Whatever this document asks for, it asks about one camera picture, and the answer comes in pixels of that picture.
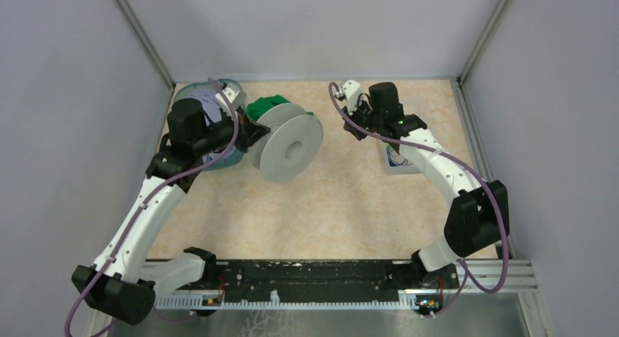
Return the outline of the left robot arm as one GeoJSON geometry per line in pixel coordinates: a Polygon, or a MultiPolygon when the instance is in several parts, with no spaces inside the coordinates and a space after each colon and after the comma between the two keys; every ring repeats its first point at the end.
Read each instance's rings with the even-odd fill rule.
{"type": "Polygon", "coordinates": [[[217,283],[216,256],[197,247],[155,268],[146,269],[144,264],[172,210],[207,167],[204,155],[232,149],[247,152],[271,131],[225,99],[218,106],[221,119],[215,122],[197,99],[172,104],[167,115],[169,131],[146,170],[127,218],[93,264],[78,266],[72,274],[79,300],[90,308],[138,325],[153,310],[157,298],[187,284],[208,289],[217,283]]]}

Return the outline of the white filament spool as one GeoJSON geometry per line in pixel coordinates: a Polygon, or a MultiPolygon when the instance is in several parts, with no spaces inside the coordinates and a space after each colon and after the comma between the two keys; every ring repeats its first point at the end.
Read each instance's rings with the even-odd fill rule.
{"type": "Polygon", "coordinates": [[[265,180],[289,182],[300,175],[317,157],[323,142],[319,119],[294,103],[272,107],[258,123],[270,132],[250,147],[246,158],[265,180]]]}

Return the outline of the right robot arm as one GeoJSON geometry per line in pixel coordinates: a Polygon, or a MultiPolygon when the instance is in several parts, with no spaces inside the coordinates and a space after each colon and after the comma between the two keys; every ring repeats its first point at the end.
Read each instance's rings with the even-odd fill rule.
{"type": "Polygon", "coordinates": [[[510,233],[507,189],[499,180],[484,180],[471,166],[451,155],[434,137],[427,123],[407,114],[392,82],[381,82],[364,92],[360,83],[330,83],[330,99],[344,120],[344,129],[358,140],[370,136],[385,142],[432,182],[449,212],[442,235],[414,252],[401,277],[419,287],[430,287],[440,270],[510,233]]]}

